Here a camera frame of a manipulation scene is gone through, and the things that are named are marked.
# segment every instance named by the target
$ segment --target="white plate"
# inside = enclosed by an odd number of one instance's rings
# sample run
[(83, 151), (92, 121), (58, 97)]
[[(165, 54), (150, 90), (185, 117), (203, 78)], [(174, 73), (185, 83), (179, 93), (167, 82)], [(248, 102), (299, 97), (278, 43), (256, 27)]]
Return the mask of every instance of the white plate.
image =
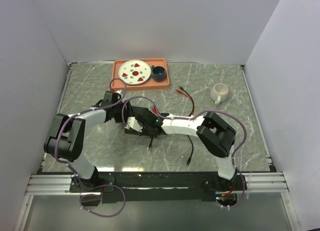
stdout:
[(142, 60), (129, 60), (121, 64), (118, 75), (128, 85), (141, 85), (150, 78), (151, 68)]

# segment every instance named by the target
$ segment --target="black cable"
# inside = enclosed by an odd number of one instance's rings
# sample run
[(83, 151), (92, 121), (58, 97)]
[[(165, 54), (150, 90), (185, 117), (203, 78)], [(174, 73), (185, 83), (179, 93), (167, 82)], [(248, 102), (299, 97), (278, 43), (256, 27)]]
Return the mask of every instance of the black cable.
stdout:
[[(191, 95), (190, 95), (183, 87), (180, 86), (179, 88), (180, 88), (183, 92), (185, 92), (186, 95), (188, 95), (188, 96), (190, 97), (190, 99), (191, 99), (191, 102), (192, 102), (192, 111), (191, 111), (191, 113), (188, 115), (188, 116), (191, 116), (191, 115), (194, 113), (194, 111), (195, 111), (195, 102), (194, 102), (194, 99), (191, 97)], [(191, 163), (192, 156), (194, 155), (194, 149), (195, 149), (195, 147), (194, 147), (194, 143), (192, 142), (190, 136), (187, 135), (187, 137), (188, 137), (188, 139), (190, 140), (191, 147), (192, 147), (192, 148), (191, 148), (190, 156), (189, 156), (189, 158), (188, 158), (188, 160), (187, 160), (187, 162), (186, 162), (186, 165), (188, 166), (188, 165)]]
[(191, 95), (190, 95), (183, 87), (180, 86), (179, 89), (181, 89), (183, 92), (185, 92), (186, 95), (188, 95), (188, 96), (190, 97), (190, 99), (191, 99), (191, 102), (192, 102), (192, 111), (191, 111), (191, 113), (188, 115), (188, 116), (191, 116), (191, 115), (194, 113), (194, 111), (195, 111), (195, 102), (194, 102), (194, 99), (191, 97)]
[(190, 140), (191, 146), (192, 146), (192, 150), (191, 150), (191, 154), (188, 158), (188, 161), (186, 162), (186, 165), (188, 166), (191, 163), (191, 159), (192, 159), (192, 155), (194, 154), (194, 143), (192, 142), (191, 138), (189, 135), (187, 135), (188, 139)]
[(150, 141), (150, 143), (149, 143), (149, 145), (148, 145), (148, 149), (151, 149), (151, 147), (152, 147), (152, 141), (154, 140), (154, 138), (152, 137), (151, 138), (151, 141)]

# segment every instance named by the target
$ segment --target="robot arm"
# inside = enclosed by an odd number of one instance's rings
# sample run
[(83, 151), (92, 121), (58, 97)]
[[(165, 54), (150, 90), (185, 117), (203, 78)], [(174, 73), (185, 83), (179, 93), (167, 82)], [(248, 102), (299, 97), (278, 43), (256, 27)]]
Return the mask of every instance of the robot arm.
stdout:
[[(101, 107), (114, 104), (121, 98), (116, 92), (106, 91)], [(95, 125), (105, 123), (112, 118), (116, 123), (122, 122), (121, 110), (123, 103), (110, 109), (100, 109), (87, 112), (73, 119), (67, 125), (58, 147), (58, 157), (66, 165), (75, 170), (79, 177), (93, 186), (98, 181), (98, 170), (86, 159), (82, 153), (86, 130)], [(58, 133), (64, 122), (73, 114), (56, 114), (48, 136), (44, 143), (44, 151), (53, 157)], [(170, 119), (156, 116), (145, 107), (125, 107), (124, 119), (127, 121), (125, 133), (152, 138), (158, 135), (183, 134), (199, 137), (207, 150), (214, 155), (218, 165), (218, 175), (226, 180), (231, 180), (237, 173), (232, 164), (232, 152), (235, 143), (236, 131), (214, 112), (208, 112), (194, 120), (174, 119), (173, 114), (162, 113)]]

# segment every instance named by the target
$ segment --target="metal frame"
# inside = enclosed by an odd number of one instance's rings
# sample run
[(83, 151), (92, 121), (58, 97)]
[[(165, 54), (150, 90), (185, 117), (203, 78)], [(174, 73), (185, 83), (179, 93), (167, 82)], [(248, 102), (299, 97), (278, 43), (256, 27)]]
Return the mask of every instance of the metal frame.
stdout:
[[(288, 186), (282, 172), (258, 172), (242, 173), (247, 180), (246, 184), (249, 193), (285, 193)], [(25, 195), (76, 195), (81, 193), (70, 193), (72, 174), (61, 175), (32, 175), (27, 186)]]
[[(90, 62), (91, 64), (112, 64), (114, 61), (98, 61)], [(190, 62), (176, 62), (167, 61), (168, 63), (190, 63)], [(69, 70), (66, 76), (66, 81), (63, 87), (63, 91), (60, 97), (59, 105), (57, 107), (57, 113), (61, 109), (63, 98), (67, 89), (68, 82), (72, 73), (72, 63), (68, 63)], [(258, 128), (262, 137), (263, 146), (265, 148), (267, 162), (269, 165), (273, 165), (270, 153), (267, 147), (267, 143), (262, 131), (262, 127), (258, 118), (258, 114), (250, 93), (248, 82), (241, 67), (242, 76), (249, 94), (249, 98), (253, 107), (254, 115), (258, 124)], [(246, 197), (249, 198), (250, 193), (281, 193), (283, 204), (293, 231), (301, 231), (301, 227), (297, 218), (297, 214), (293, 203), (289, 195), (289, 189), (282, 172), (245, 172), (242, 173), (245, 176), (247, 191)], [(71, 193), (70, 185), (72, 183), (73, 174), (42, 174), (42, 175), (32, 175), (30, 177), (25, 197), (22, 203), (22, 207), (15, 225), (15, 231), (24, 230), (27, 217), (29, 214), (30, 206), (34, 196), (58, 196), (58, 195), (72, 195), (80, 196), (82, 193)]]
[(288, 216), (291, 229), (293, 231), (301, 231), (301, 226), (298, 220), (298, 216), (294, 207), (294, 204), (290, 198), (290, 195), (288, 192), (282, 192), (281, 193), (283, 204), (285, 207), (286, 214)]
[(14, 231), (23, 231), (25, 230), (25, 225), (27, 222), (27, 218), (29, 215), (30, 207), (32, 200), (34, 199), (33, 195), (25, 195), (22, 206), (20, 209), (20, 213), (15, 223)]

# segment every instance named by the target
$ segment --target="white mug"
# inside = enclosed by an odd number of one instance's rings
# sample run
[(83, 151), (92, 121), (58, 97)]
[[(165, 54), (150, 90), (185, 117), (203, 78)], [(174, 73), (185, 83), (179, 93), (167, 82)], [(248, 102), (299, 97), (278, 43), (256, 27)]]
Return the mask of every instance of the white mug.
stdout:
[(216, 105), (219, 105), (225, 101), (228, 97), (229, 89), (223, 83), (216, 84), (213, 89), (211, 89), (211, 99), (215, 102)]

